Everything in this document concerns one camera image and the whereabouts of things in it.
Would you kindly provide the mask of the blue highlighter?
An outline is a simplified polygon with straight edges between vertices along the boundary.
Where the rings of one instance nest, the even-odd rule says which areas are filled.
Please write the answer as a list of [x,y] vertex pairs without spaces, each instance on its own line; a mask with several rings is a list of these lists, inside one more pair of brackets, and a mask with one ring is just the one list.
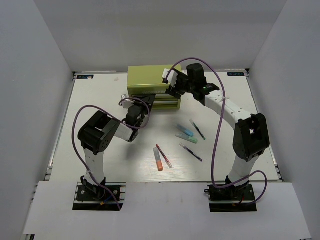
[[193,133],[190,129],[184,127],[183,125],[181,125],[181,124],[179,124],[179,123],[176,123],[176,124],[174,124],[174,126],[175,126],[179,131],[181,131],[182,133],[186,134],[187,136],[189,136],[189,137],[193,137],[193,136],[194,136],[194,133]]

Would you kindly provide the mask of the green highlighter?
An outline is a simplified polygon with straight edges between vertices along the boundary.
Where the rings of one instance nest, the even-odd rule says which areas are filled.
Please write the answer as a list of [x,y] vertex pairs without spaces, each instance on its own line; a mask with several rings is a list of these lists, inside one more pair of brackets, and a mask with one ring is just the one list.
[[195,138],[195,137],[193,137],[193,136],[189,136],[189,135],[187,135],[187,134],[185,134],[185,133],[182,133],[182,132],[176,133],[175,136],[176,136],[177,138],[180,138],[180,139],[182,139],[182,140],[191,142],[191,143],[193,143],[193,144],[197,144],[197,143],[198,143],[198,139],[197,139],[197,138]]

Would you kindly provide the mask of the orange highlighter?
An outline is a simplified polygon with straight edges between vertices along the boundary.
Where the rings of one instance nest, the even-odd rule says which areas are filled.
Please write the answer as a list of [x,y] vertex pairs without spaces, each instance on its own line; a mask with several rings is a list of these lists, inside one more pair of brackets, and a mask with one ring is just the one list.
[[153,153],[154,153],[157,169],[159,172],[161,172],[161,171],[163,171],[163,164],[162,164],[162,160],[160,157],[160,152],[157,147],[155,147],[153,149]]

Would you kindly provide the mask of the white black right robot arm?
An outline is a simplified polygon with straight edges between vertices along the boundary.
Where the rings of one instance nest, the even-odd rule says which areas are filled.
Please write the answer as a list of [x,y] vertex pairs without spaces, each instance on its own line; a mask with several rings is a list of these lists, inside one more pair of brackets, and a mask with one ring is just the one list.
[[194,63],[187,66],[187,73],[175,68],[164,69],[163,83],[169,87],[166,93],[180,98],[188,93],[203,106],[220,116],[217,131],[221,131],[222,123],[228,123],[233,129],[232,147],[235,160],[224,185],[214,184],[216,189],[226,189],[226,195],[236,200],[244,193],[244,187],[249,183],[252,169],[259,157],[270,146],[266,117],[250,113],[226,96],[223,86],[208,83],[203,66]]

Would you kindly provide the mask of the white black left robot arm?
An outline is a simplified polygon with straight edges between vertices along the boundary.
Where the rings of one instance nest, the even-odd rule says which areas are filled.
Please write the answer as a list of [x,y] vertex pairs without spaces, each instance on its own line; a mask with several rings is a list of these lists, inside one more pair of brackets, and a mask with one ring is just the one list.
[[124,119],[119,120],[103,109],[95,106],[98,111],[80,128],[77,138],[84,150],[86,174],[80,181],[88,190],[90,196],[99,200],[105,196],[106,178],[104,174],[104,151],[109,147],[114,137],[126,142],[133,142],[139,130],[146,127],[155,94],[121,96],[119,105],[127,109]]

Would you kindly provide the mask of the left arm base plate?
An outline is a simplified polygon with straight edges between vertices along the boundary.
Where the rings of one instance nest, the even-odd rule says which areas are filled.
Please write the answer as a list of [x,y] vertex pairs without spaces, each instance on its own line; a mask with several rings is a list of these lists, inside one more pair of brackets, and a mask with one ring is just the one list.
[[112,195],[105,189],[102,194],[94,195],[82,183],[78,182],[72,210],[73,211],[120,211],[125,203],[126,197],[126,183],[107,183],[106,187],[109,188],[114,194],[120,208],[118,208]]

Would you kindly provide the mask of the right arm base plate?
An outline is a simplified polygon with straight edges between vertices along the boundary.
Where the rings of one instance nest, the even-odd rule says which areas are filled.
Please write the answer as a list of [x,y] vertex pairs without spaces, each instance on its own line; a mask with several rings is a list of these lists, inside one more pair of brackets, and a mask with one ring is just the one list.
[[204,193],[209,199],[211,213],[257,212],[253,186],[248,183],[243,187],[216,188],[208,185]]

